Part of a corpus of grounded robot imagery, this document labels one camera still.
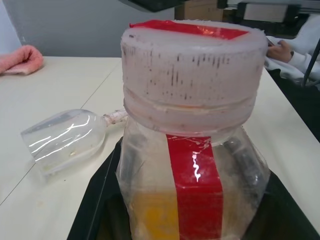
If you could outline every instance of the person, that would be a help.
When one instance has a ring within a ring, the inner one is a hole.
[[[294,39],[269,37],[265,68],[304,123],[320,142],[320,84],[301,87],[312,54],[320,39],[320,15],[312,15]],[[320,80],[320,56],[309,75]]]
[[[267,70],[280,70],[280,76],[296,84],[301,83],[309,66],[312,54],[320,39],[320,15],[311,15],[294,39],[268,36],[272,46],[268,47],[265,59]],[[309,78],[320,80],[320,55],[313,65]]]

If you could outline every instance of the inverted bottle top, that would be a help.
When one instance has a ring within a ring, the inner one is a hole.
[[[200,20],[133,24],[121,40],[126,108],[143,118],[145,111],[153,111],[152,119],[159,125],[170,112],[181,111],[213,114],[240,125],[252,112],[267,47],[262,31],[235,24]],[[143,107],[138,110],[128,100]],[[162,112],[166,116],[158,119]],[[215,128],[220,122],[213,123]]]

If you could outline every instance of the table surface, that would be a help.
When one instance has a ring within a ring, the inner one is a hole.
[[[65,240],[90,178],[123,135],[107,130],[105,146],[85,166],[44,180],[20,132],[61,111],[98,115],[123,107],[120,58],[45,57],[29,76],[0,76],[0,239]],[[267,71],[248,136],[320,233],[320,144]]]

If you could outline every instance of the red tape strip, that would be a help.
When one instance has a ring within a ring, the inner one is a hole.
[[[210,137],[167,135],[180,240],[220,239],[223,188]]]
[[[185,34],[202,35],[226,40],[231,40],[248,33],[248,31],[243,31],[239,29],[177,23],[170,20],[150,20],[146,22],[130,24],[130,28],[158,29]]]

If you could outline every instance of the frosted plastic container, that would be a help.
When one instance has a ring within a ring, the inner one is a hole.
[[[270,175],[241,127],[267,40],[239,25],[178,23],[138,24],[122,36],[129,118],[116,174],[132,239],[239,240]]]

